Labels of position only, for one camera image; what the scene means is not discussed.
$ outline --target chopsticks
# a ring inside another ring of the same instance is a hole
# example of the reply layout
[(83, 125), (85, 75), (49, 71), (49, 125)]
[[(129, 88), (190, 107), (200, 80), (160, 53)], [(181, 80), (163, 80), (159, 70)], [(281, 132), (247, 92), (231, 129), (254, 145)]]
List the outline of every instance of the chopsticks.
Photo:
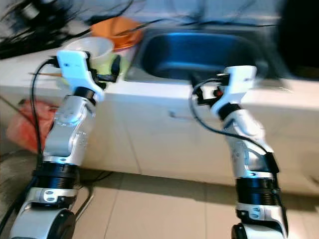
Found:
[(131, 28), (131, 29), (128, 29), (128, 30), (125, 30), (125, 31), (121, 31), (120, 33), (115, 34), (115, 36), (123, 36), (123, 35), (126, 35), (128, 33), (137, 31), (137, 30), (139, 30), (139, 29), (141, 29), (143, 27), (146, 27), (146, 26), (148, 26), (148, 25), (150, 25), (152, 23), (155, 23), (155, 22), (158, 22), (158, 21), (163, 21), (163, 20), (165, 20), (165, 19), (162, 18), (162, 19), (157, 19), (157, 20), (154, 20), (154, 21), (149, 21), (149, 22), (146, 22), (144, 24), (138, 25), (137, 27), (134, 27), (134, 28)]
[(39, 73), (38, 75), (62, 77), (62, 74), (61, 74), (61, 73)]

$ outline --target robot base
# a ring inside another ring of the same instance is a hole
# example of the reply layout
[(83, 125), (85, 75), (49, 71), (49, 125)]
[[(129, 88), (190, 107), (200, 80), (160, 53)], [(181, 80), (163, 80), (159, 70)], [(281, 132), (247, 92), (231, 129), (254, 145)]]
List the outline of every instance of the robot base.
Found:
[(71, 239), (75, 215), (67, 209), (25, 207), (11, 229), (10, 239)]
[(233, 226), (231, 239), (284, 239), (284, 236), (272, 228), (239, 223)]

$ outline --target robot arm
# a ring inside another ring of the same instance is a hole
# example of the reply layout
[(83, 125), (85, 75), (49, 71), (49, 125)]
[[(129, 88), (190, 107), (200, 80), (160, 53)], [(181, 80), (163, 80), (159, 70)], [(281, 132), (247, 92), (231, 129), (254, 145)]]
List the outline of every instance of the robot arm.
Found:
[(255, 73), (253, 66), (226, 68), (223, 79), (217, 80), (217, 97), (197, 100), (211, 106), (213, 116), (223, 121), (223, 132), (228, 133), (238, 196), (236, 214), (241, 220), (232, 228), (232, 239), (287, 239), (286, 210), (281, 202), (273, 150), (265, 141), (262, 125), (240, 106), (253, 86)]
[(73, 92), (64, 98), (46, 139), (37, 178), (11, 228), (11, 239), (71, 239), (76, 217), (70, 211), (77, 196), (74, 188), (88, 136), (94, 126), (95, 106), (104, 99), (105, 82), (115, 82), (120, 57), (111, 75), (100, 76), (90, 68), (90, 54), (59, 51), (58, 65)]

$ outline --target white bowl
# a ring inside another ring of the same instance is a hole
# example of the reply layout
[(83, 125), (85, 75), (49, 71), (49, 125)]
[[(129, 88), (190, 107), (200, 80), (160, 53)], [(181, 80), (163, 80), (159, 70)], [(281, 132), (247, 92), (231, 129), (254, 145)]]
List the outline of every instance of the white bowl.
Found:
[(90, 52), (92, 67), (98, 67), (108, 60), (110, 53), (114, 49), (114, 44), (106, 38), (91, 36), (75, 40), (66, 45), (64, 49)]

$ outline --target bowl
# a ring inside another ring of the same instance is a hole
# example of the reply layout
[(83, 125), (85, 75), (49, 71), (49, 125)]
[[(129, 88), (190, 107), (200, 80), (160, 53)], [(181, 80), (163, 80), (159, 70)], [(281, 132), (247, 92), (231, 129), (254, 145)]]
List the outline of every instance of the bowl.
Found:
[(75, 40), (64, 47), (65, 50), (88, 51), (91, 54), (90, 63), (93, 68), (98, 68), (105, 63), (113, 51), (112, 41), (103, 37), (84, 37)]
[(92, 25), (91, 31), (93, 36), (110, 39), (115, 44), (115, 50), (120, 50), (137, 44), (142, 39), (143, 32), (139, 29), (124, 35), (116, 36), (116, 34), (139, 25), (140, 23), (137, 21), (119, 16)]

